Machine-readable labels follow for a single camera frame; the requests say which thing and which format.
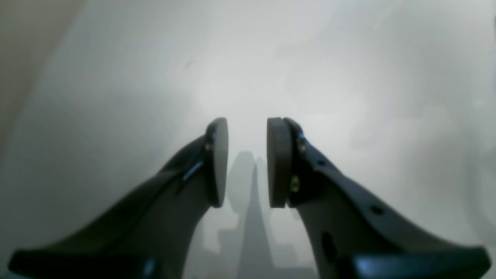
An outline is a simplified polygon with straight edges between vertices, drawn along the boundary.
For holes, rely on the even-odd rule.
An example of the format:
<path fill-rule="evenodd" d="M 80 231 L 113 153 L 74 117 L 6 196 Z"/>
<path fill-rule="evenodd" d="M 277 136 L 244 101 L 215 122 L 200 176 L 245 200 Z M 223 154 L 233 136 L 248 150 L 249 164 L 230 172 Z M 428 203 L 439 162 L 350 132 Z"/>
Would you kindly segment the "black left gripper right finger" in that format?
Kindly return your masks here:
<path fill-rule="evenodd" d="M 413 224 L 342 173 L 290 118 L 268 118 L 268 196 L 303 221 L 321 279 L 480 279 L 483 246 L 462 246 Z"/>

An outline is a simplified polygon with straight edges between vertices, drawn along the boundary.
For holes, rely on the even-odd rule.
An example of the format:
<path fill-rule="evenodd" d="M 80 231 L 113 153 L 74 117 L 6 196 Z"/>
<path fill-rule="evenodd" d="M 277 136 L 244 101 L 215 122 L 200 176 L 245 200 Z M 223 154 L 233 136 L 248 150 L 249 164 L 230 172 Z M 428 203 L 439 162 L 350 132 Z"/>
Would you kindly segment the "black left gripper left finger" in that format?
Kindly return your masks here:
<path fill-rule="evenodd" d="M 71 236 L 17 250 L 11 274 L 27 279 L 180 279 L 196 227 L 223 205 L 226 118 L 180 149 L 155 175 Z"/>

